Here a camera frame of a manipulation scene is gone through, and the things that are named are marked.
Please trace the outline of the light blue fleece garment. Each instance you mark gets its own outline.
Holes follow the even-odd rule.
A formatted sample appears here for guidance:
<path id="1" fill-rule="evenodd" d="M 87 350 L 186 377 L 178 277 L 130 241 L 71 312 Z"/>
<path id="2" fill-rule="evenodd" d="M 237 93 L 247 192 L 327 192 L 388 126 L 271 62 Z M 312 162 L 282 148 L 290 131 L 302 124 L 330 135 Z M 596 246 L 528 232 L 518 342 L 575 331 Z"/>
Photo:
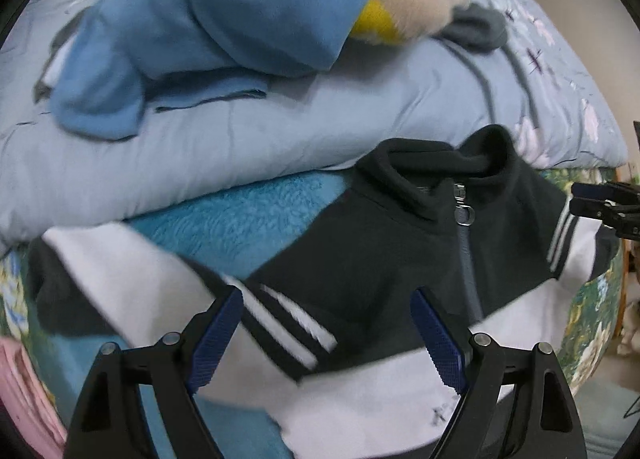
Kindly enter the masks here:
<path id="1" fill-rule="evenodd" d="M 368 0 L 97 0 L 49 99 L 60 127 L 119 140 L 148 108 L 260 97 L 330 70 Z"/>

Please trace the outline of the teal textured blanket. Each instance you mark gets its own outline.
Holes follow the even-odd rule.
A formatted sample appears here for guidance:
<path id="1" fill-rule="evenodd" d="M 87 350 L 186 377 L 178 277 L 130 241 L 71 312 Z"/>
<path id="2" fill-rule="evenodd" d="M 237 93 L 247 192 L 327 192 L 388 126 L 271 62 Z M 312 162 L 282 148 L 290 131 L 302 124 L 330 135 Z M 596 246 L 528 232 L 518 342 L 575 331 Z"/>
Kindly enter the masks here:
<path id="1" fill-rule="evenodd" d="M 303 234 L 350 182 L 348 172 L 308 172 L 210 194 L 130 222 L 58 227 L 34 240 L 25 259 L 26 289 L 41 330 L 80 389 L 90 351 L 117 332 L 64 274 L 66 260 L 100 266 L 103 291 L 160 285 L 184 288 L 178 257 L 245 278 Z"/>

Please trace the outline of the dark grey garment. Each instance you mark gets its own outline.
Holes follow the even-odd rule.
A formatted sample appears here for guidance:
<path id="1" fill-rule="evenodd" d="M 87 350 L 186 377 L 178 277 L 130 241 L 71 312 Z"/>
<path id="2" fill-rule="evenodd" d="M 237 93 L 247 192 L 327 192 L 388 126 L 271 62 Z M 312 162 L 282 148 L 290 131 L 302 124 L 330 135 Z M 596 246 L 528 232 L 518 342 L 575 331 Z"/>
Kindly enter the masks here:
<path id="1" fill-rule="evenodd" d="M 492 52 L 508 41 L 506 17 L 477 4 L 456 7 L 451 22 L 437 36 L 470 52 Z"/>

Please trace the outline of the pink striped cloth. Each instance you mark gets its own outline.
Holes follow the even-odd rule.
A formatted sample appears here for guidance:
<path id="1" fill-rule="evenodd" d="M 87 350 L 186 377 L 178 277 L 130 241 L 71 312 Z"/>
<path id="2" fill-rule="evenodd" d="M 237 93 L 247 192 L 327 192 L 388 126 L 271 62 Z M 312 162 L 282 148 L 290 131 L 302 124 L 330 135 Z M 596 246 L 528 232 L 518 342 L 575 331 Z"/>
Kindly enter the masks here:
<path id="1" fill-rule="evenodd" d="M 9 337 L 1 338 L 1 408 L 38 458 L 63 457 L 66 427 L 25 347 Z"/>

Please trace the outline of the grey-blue floral duvet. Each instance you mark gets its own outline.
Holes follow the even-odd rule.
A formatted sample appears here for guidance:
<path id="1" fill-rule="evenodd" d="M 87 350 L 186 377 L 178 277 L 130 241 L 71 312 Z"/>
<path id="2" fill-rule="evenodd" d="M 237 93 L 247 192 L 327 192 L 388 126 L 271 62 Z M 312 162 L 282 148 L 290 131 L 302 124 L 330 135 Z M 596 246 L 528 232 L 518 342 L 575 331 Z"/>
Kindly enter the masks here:
<path id="1" fill-rule="evenodd" d="M 92 226 L 282 175 L 348 167 L 391 137 L 458 145 L 498 123 L 530 165 L 618 167 L 627 146 L 596 82 L 534 0 L 478 0 L 506 15 L 486 55 L 431 38 L 354 43 L 334 68 L 262 99 L 149 114 L 141 133 L 61 130 L 34 88 L 55 34 L 94 0 L 30 0 L 1 49 L 1 246 Z"/>

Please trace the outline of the black and white zip jacket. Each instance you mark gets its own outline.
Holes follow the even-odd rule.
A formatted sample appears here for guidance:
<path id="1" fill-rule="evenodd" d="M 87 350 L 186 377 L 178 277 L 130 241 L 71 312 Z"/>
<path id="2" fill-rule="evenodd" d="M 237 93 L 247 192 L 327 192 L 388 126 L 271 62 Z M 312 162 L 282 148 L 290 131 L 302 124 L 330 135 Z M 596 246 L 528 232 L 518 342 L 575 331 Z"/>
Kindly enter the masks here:
<path id="1" fill-rule="evenodd" d="M 459 147 L 381 142 L 301 236 L 243 279 L 122 223 L 49 229 L 29 245 L 28 273 L 43 327 L 135 346 L 238 288 L 242 320 L 218 366 L 201 348 L 195 390 L 268 413 L 297 458 L 411 458 L 454 403 L 411 319 L 413 292 L 530 349 L 562 340 L 578 290 L 619 247 L 489 125 Z"/>

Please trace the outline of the beige fluffy garment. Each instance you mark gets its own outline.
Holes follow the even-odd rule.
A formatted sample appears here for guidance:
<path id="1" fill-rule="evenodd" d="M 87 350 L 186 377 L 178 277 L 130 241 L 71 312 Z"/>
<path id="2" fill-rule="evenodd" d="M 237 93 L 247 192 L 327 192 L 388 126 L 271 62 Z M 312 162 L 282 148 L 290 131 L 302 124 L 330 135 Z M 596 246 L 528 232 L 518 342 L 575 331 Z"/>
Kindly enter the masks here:
<path id="1" fill-rule="evenodd" d="M 452 20 L 456 7 L 471 0 L 373 0 L 381 11 L 376 33 L 382 42 L 400 44 L 440 32 Z"/>

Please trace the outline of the green floral bed sheet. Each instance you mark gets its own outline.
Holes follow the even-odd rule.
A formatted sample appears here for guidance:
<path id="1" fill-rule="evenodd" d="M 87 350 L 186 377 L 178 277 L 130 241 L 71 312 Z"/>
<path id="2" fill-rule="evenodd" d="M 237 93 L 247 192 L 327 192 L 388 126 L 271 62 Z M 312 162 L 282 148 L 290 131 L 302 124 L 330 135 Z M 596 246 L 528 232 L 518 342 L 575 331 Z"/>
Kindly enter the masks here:
<path id="1" fill-rule="evenodd" d="M 245 277 L 293 242 L 322 208 L 347 187 L 350 175 L 304 173 L 236 187 L 130 219 L 129 225 L 162 248 Z M 28 296 L 26 250 L 1 260 L 1 332 L 21 342 L 58 409 L 75 404 L 98 343 L 55 337 L 42 329 Z M 574 390 L 589 378 L 614 332 L 623 259 L 583 285 L 568 315 L 561 365 Z"/>

